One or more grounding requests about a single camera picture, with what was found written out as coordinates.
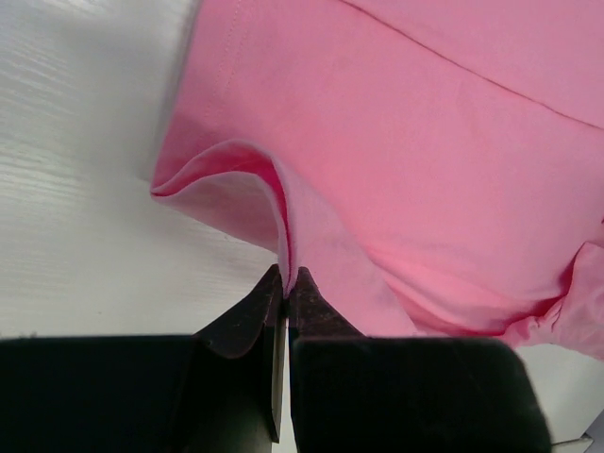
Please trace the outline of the light pink t-shirt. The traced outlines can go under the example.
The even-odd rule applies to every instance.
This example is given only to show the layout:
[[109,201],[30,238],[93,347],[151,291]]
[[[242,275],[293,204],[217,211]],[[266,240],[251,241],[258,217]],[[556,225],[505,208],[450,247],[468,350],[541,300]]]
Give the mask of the light pink t-shirt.
[[369,336],[603,356],[599,1],[205,1],[152,196]]

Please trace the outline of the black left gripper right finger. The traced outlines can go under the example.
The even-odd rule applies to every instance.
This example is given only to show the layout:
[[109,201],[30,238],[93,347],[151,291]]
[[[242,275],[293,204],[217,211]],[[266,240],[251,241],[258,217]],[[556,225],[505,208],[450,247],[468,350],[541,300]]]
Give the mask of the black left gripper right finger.
[[548,452],[526,368],[487,338],[362,335],[301,268],[289,297],[301,452]]

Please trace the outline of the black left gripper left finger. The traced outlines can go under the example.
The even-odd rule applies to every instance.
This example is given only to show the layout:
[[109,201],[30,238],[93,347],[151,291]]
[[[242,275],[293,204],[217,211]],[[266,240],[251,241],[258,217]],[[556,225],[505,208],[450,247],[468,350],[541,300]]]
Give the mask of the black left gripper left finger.
[[285,322],[276,267],[194,334],[1,343],[5,452],[268,452]]

